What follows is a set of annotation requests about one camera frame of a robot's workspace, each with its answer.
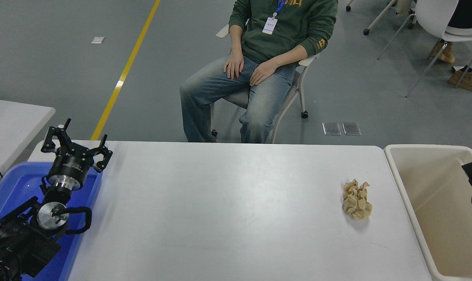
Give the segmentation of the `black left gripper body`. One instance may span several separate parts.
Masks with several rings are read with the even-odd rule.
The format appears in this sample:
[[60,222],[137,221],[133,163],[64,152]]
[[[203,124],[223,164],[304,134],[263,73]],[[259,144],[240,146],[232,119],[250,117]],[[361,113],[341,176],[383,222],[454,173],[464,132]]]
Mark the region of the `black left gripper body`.
[[93,158],[58,152],[55,152],[55,155],[55,160],[47,175],[50,184],[54,184],[64,176],[72,178],[78,184],[85,182],[88,170],[94,164]]

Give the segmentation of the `person's right hand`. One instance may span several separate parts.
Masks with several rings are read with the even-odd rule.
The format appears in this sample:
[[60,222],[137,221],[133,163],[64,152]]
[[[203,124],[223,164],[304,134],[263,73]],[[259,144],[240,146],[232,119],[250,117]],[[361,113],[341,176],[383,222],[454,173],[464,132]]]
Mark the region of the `person's right hand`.
[[240,53],[231,53],[223,66],[223,73],[228,79],[238,79],[244,68],[244,57]]

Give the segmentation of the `person's left hand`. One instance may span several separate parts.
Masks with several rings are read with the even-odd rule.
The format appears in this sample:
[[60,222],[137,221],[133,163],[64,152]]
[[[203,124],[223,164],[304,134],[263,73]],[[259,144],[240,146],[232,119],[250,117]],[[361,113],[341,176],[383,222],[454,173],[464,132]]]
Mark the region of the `person's left hand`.
[[270,60],[268,62],[259,64],[250,77],[250,87],[255,87],[261,84],[267,78],[270,78],[278,67],[279,65],[276,62],[272,62]]

